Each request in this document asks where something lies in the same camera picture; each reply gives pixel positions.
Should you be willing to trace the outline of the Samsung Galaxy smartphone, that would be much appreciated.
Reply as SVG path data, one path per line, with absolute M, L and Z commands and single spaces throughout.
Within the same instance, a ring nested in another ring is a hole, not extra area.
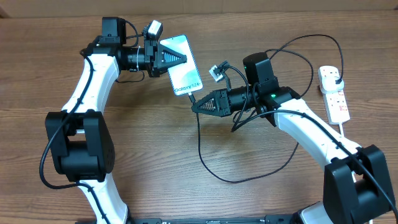
M 186 35 L 177 35 L 160 41 L 165 47 L 187 56 L 187 61 L 168 69 L 175 95 L 201 90 L 203 84 Z

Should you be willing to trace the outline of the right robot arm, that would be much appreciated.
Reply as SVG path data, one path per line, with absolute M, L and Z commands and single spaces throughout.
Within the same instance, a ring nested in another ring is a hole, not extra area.
M 266 223 L 367 223 L 395 212 L 396 201 L 383 152 L 346 139 L 320 119 L 302 97 L 280 86 L 264 52 L 243 60 L 244 86 L 212 91 L 193 102 L 195 114 L 225 117 L 255 109 L 256 116 L 292 136 L 324 172 L 323 198 Z

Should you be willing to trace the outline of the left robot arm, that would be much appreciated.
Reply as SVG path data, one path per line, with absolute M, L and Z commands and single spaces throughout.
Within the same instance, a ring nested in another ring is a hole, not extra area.
M 144 46 L 128 46 L 126 27 L 120 17 L 103 17 L 102 33 L 80 50 L 84 67 L 69 101 L 45 119 L 48 143 L 39 164 L 44 185 L 56 189 L 44 176 L 47 154 L 52 155 L 57 173 L 69 181 L 63 189 L 80 188 L 95 215 L 95 223 L 134 223 L 129 207 L 122 201 L 113 179 L 115 149 L 104 120 L 104 108 L 122 71 L 142 72 L 159 77 L 168 68 L 187 62 L 187 56 L 159 43 L 163 25 L 153 20 L 133 38 Z

